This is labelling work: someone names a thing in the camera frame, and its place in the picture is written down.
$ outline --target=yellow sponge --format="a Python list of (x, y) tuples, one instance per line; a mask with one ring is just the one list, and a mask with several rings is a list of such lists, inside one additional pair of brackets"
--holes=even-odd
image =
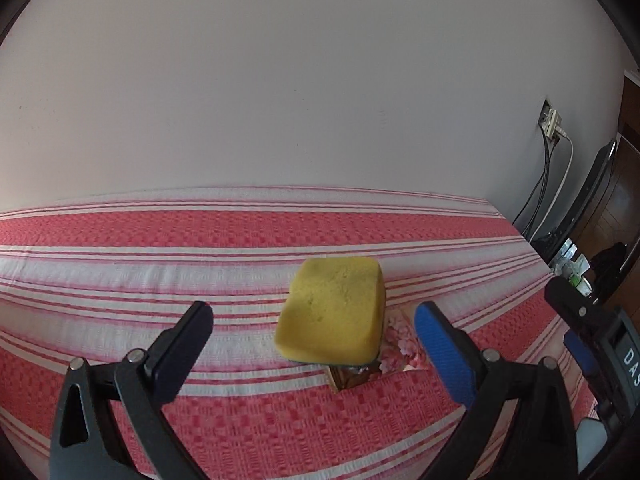
[(292, 361), (365, 365), (380, 350), (385, 284), (373, 258), (313, 258), (289, 286), (275, 333)]

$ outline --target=red striped bedspread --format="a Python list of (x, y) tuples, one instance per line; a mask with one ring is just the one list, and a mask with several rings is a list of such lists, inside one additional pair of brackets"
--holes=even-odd
[[(463, 414), (433, 369), (334, 394), (320, 367), (274, 348), (297, 267), (336, 254), (380, 261), (388, 308), (435, 300), (481, 348), (523, 362), (556, 357), (575, 417), (591, 409), (562, 345), (566, 327), (543, 297), (549, 270), (485, 200), (231, 187), (0, 214), (0, 425), (47, 478), (68, 362), (120, 360), (204, 300), (214, 332), (164, 413), (211, 479), (418, 478)], [(152, 476), (115, 408), (136, 464)], [(512, 410), (476, 474), (494, 459)]]

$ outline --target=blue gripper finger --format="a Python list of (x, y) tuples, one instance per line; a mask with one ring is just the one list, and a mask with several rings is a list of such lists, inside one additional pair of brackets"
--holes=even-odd
[(434, 303), (415, 311), (415, 330), (449, 396), (469, 409), (478, 394), (476, 374), (454, 341), (455, 329)]
[(594, 376), (598, 373), (600, 367), (596, 358), (573, 330), (568, 330), (564, 334), (564, 346), (574, 357), (585, 377)]

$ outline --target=white cable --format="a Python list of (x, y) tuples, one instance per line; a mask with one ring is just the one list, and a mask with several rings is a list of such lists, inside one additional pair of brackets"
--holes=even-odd
[(533, 237), (540, 230), (540, 228), (542, 227), (542, 224), (545, 223), (546, 217), (549, 216), (549, 213), (551, 212), (551, 208), (556, 203), (556, 200), (558, 199), (558, 195), (562, 191), (562, 186), (564, 186), (564, 181), (566, 180), (566, 176), (569, 174), (569, 168), (571, 167), (571, 161), (574, 160), (574, 144), (571, 142), (571, 139), (569, 138), (569, 136), (566, 134), (566, 132), (564, 130), (561, 130), (558, 133), (560, 133), (566, 140), (569, 141), (569, 144), (571, 145), (571, 156), (569, 157), (569, 163), (566, 165), (566, 171), (564, 172), (564, 177), (562, 177), (562, 180), (560, 181), (560, 186), (558, 187), (558, 191), (556, 191), (556, 195), (554, 196), (554, 199), (551, 201), (551, 204), (549, 204), (549, 207), (546, 210), (545, 215), (542, 217), (542, 221), (538, 225), (538, 228), (535, 231), (533, 231), (533, 234), (530, 236), (529, 242), (533, 240)]

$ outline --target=wall outlet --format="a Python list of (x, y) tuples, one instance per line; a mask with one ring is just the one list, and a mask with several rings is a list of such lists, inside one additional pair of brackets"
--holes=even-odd
[(542, 128), (547, 139), (553, 139), (554, 134), (556, 133), (556, 126), (560, 125), (560, 121), (561, 118), (558, 110), (552, 108), (551, 103), (545, 99), (545, 102), (542, 105), (542, 111), (540, 112), (540, 117), (538, 118), (538, 124)]

